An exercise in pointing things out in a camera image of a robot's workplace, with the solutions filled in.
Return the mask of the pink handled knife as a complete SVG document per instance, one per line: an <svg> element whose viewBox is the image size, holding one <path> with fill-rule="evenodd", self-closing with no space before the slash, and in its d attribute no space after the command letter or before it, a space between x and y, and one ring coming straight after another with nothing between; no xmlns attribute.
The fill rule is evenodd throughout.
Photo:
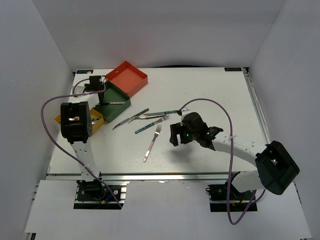
<svg viewBox="0 0 320 240"><path fill-rule="evenodd" d="M125 101L113 101L113 102L103 102L101 103L102 106L110 106L110 105L123 105Z"/></svg>

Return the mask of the green handled knife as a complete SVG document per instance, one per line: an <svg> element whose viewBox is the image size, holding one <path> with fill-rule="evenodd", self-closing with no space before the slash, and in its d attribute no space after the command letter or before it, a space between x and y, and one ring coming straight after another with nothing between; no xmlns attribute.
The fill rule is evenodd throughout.
<svg viewBox="0 0 320 240"><path fill-rule="evenodd" d="M164 115L168 115L168 114L178 114L181 113L181 111L179 110L169 110L169 111L161 111L161 112L153 112L153 113L144 113L144 116L164 116Z"/></svg>

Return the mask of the green handled spoon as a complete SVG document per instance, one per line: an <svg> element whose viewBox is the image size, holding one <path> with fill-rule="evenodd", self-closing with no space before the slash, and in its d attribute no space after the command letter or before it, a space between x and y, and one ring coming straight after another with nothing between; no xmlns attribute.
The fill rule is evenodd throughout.
<svg viewBox="0 0 320 240"><path fill-rule="evenodd" d="M98 122L100 119L99 118L92 118L91 123L94 125L96 122Z"/></svg>

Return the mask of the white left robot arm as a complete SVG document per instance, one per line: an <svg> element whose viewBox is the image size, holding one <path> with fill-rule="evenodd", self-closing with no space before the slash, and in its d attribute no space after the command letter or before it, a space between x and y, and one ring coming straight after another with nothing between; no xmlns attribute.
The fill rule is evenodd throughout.
<svg viewBox="0 0 320 240"><path fill-rule="evenodd" d="M103 101L104 87L101 76L91 76L85 87L85 95L60 105L61 134L81 161L81 180L85 182L92 182L100 176L90 143L93 135L91 110Z"/></svg>

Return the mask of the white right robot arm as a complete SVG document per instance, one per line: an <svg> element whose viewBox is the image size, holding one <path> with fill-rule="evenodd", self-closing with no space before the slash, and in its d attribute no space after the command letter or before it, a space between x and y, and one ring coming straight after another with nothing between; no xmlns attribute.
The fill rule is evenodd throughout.
<svg viewBox="0 0 320 240"><path fill-rule="evenodd" d="M226 195L236 200L246 191L267 190L282 195L300 173L284 145L278 141L256 143L227 135L220 127L209 127L197 112L182 116L170 125L170 143L173 146L196 141L203 148L229 153L255 167L255 170L233 173L225 187Z"/></svg>

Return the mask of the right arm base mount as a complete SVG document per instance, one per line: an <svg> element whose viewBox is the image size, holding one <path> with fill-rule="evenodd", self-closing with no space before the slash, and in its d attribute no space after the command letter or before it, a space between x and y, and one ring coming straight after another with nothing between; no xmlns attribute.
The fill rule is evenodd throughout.
<svg viewBox="0 0 320 240"><path fill-rule="evenodd" d="M227 212L227 184L210 184L205 188L212 213ZM243 212L252 197L253 191L236 193L230 190L230 212Z"/></svg>

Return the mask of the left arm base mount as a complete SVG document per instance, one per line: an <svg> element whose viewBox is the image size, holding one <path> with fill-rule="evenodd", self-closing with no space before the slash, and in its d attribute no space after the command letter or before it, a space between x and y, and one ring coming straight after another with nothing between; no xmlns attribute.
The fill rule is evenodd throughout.
<svg viewBox="0 0 320 240"><path fill-rule="evenodd" d="M97 180L77 180L73 208L75 210L120 210L125 201L125 186L109 185L110 190Z"/></svg>

